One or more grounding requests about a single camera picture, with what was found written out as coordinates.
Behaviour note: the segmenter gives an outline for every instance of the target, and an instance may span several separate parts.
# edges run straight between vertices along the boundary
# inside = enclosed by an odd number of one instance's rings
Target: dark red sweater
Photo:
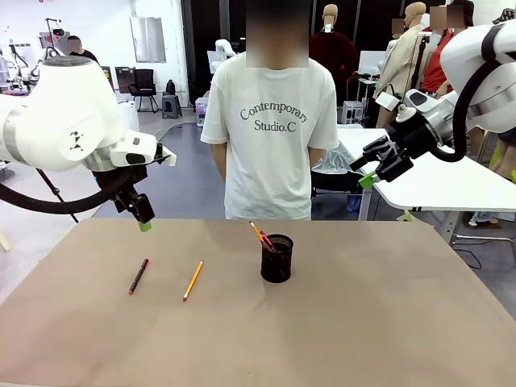
[[[319,32],[310,38],[310,58],[326,67],[337,93],[346,89],[346,81],[358,69],[359,55],[353,43],[340,32]]]

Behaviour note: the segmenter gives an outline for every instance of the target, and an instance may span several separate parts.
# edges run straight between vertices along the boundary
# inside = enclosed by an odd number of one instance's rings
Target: red shirt
[[[359,55],[353,43],[340,32],[319,32],[310,38],[310,58],[333,76],[337,93],[346,89],[347,79],[358,69]]]
[[[425,72],[425,80],[421,85],[421,90],[424,92],[436,92],[439,87],[446,81],[443,68],[441,67],[441,53],[444,48],[450,43],[453,34],[446,34],[441,40],[441,44],[435,49],[430,61],[428,62],[427,71]]]

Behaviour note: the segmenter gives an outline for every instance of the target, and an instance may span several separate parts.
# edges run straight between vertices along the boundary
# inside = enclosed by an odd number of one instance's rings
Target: brown tabletop
[[[81,222],[0,306],[0,381],[52,386],[494,387],[516,323],[429,226],[257,222],[292,237],[260,276],[245,222]],[[152,260],[135,294],[129,287]],[[183,294],[200,260],[189,300]]]

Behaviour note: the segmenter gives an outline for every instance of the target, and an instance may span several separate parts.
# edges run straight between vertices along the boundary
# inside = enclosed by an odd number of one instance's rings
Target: black pen
[[[131,288],[129,289],[129,294],[132,296],[132,294],[135,292],[136,290],[136,286],[138,286],[138,282],[139,280],[141,279],[141,277],[143,276],[144,274],[144,271],[145,269],[148,267],[148,265],[151,263],[150,260],[148,260],[147,258],[144,259],[144,262],[142,263],[142,267],[139,269],[139,272],[138,274],[136,274],[136,278],[134,280],[134,282],[132,283],[131,285]]]

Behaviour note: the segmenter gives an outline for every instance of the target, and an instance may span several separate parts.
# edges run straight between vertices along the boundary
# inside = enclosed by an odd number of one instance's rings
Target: black mesh pencil cup
[[[273,284],[280,284],[290,278],[293,241],[285,235],[268,235],[277,252],[270,252],[262,247],[261,276]]]

